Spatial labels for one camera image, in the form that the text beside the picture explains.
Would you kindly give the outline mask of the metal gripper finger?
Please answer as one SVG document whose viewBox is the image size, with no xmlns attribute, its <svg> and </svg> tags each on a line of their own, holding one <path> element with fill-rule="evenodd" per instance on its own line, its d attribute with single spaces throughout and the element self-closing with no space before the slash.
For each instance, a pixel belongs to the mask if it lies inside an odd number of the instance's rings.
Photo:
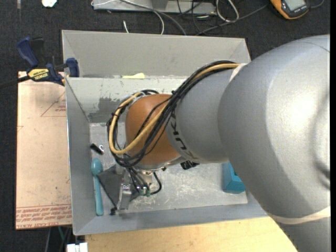
<svg viewBox="0 0 336 252">
<path fill-rule="evenodd" d="M 129 208 L 132 191 L 130 184 L 121 184 L 119 193 L 119 209 L 125 210 Z"/>
</svg>

